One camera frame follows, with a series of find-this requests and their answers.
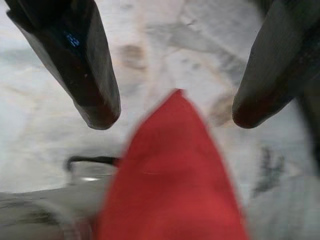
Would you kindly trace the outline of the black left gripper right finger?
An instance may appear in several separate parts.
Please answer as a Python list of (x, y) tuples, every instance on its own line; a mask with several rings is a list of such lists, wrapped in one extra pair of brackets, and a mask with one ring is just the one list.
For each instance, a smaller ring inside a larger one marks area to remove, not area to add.
[(259, 126), (319, 76), (320, 2), (273, 1), (233, 100), (234, 123), (245, 129)]

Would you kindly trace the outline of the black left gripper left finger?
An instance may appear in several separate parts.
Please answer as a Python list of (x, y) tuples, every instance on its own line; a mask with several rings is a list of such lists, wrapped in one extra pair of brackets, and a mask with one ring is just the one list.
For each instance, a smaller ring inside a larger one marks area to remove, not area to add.
[(86, 124), (109, 129), (121, 100), (108, 40), (93, 0), (9, 0), (7, 16), (71, 97)]

